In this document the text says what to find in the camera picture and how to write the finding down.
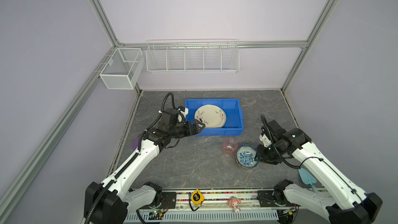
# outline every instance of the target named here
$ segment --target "glass cup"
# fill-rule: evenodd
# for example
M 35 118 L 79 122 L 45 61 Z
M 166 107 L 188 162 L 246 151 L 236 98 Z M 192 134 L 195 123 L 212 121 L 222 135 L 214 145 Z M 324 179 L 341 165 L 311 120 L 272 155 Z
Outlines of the glass cup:
M 222 143 L 222 151 L 227 156 L 235 155 L 237 149 L 238 149 L 238 142 L 233 138 L 227 138 Z

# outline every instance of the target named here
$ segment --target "blue bin handle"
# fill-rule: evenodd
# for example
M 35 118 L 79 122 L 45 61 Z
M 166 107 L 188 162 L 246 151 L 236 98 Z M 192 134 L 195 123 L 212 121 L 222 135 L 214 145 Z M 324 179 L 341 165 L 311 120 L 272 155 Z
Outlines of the blue bin handle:
M 242 116 L 242 119 L 243 119 L 243 111 L 242 111 L 241 107 L 239 107 L 239 114 Z

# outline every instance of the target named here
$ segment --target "light blue shovel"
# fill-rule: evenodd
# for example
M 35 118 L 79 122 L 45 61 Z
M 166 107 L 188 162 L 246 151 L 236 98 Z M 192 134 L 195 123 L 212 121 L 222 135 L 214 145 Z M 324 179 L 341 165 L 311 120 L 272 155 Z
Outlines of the light blue shovel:
M 313 175 L 311 175 L 306 169 L 299 169 L 298 173 L 300 174 L 301 180 L 303 183 L 307 184 L 307 185 L 311 185 L 312 191 L 314 193 L 317 193 L 318 191 L 316 190 L 315 187 L 315 183 L 316 183 L 316 179 Z

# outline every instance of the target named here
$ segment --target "plate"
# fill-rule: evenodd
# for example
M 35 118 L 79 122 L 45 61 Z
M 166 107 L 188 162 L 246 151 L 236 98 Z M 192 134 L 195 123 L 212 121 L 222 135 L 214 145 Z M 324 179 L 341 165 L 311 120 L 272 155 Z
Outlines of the plate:
M 215 105 L 204 105 L 195 112 L 195 119 L 206 124 L 205 128 L 219 128 L 226 122 L 225 112 Z
M 243 169 L 252 169 L 258 165 L 258 161 L 254 161 L 256 154 L 257 151 L 254 147 L 244 144 L 236 151 L 235 161 Z

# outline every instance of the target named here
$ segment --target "robotic arm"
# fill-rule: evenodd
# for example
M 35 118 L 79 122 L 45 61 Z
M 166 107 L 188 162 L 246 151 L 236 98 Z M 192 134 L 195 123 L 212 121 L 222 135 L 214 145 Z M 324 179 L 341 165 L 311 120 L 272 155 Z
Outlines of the robotic arm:
M 168 96 L 172 96 L 173 108 L 164 109 Z M 159 117 L 138 137 L 137 149 L 100 184 L 92 182 L 86 189 L 84 201 L 85 224 L 121 224 L 127 214 L 142 206 L 159 206 L 162 188 L 147 182 L 132 191 L 130 186 L 147 164 L 166 147 L 172 138 L 183 138 L 200 133 L 205 124 L 185 121 L 188 109 L 174 106 L 174 96 L 168 93 L 163 100 Z
M 295 203 L 311 210 L 332 224 L 365 224 L 375 220 L 382 200 L 375 193 L 366 193 L 339 171 L 316 147 L 311 139 L 298 128 L 287 132 L 276 121 L 266 122 L 257 147 L 257 160 L 269 164 L 286 163 L 289 167 L 305 167 L 322 183 L 331 197 L 322 196 L 284 180 L 274 187 L 274 194 L 268 200 L 283 206 Z M 287 153 L 301 162 L 294 166 L 286 161 Z

